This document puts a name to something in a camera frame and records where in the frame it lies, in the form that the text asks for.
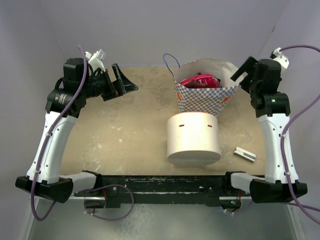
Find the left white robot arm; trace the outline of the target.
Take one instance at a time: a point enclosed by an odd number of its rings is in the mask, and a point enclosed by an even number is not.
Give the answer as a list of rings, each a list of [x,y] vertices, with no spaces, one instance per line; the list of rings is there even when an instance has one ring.
[[[114,63],[115,81],[108,71],[82,58],[70,58],[63,64],[63,77],[47,96],[45,124],[33,163],[24,176],[17,177],[15,186],[32,195],[65,203],[71,194],[86,190],[91,196],[103,191],[101,175],[82,171],[61,175],[61,162],[73,126],[87,99],[102,97],[109,101],[139,88]]]

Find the pink snack packet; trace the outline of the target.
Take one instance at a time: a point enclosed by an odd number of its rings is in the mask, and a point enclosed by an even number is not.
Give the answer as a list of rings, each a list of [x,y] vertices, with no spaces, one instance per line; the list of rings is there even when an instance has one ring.
[[[220,87],[221,80],[212,74],[200,74],[190,77],[180,82],[180,84],[189,89],[215,89]]]

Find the blue checkered paper bag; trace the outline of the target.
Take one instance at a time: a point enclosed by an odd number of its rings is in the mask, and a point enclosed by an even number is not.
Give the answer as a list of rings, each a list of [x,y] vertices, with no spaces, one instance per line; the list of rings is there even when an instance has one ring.
[[[201,58],[179,64],[175,70],[171,70],[168,65],[166,67],[173,78],[180,112],[204,112],[218,116],[240,87],[239,80],[231,80],[238,68],[230,61]],[[212,75],[219,86],[209,87],[204,82],[200,88],[182,85],[183,81],[204,74]]]

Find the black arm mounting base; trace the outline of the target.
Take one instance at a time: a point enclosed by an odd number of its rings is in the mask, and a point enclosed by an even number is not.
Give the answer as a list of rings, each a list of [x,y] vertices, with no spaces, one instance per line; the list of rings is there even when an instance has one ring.
[[[104,200],[106,208],[131,203],[218,207],[249,196],[228,180],[226,175],[103,175],[94,191],[83,190],[75,196]]]

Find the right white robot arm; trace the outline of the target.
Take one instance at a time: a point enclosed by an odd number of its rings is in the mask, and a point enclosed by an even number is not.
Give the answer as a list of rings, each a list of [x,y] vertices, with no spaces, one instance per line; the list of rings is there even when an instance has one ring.
[[[230,179],[222,183],[222,190],[228,196],[239,190],[250,194],[256,204],[286,203],[304,196],[308,192],[306,183],[299,180],[293,163],[289,131],[290,101],[285,93],[278,91],[282,81],[281,73],[289,65],[283,57],[257,60],[250,56],[232,75],[240,87],[250,95],[250,103],[264,137],[266,170],[264,177],[244,172],[229,173]]]

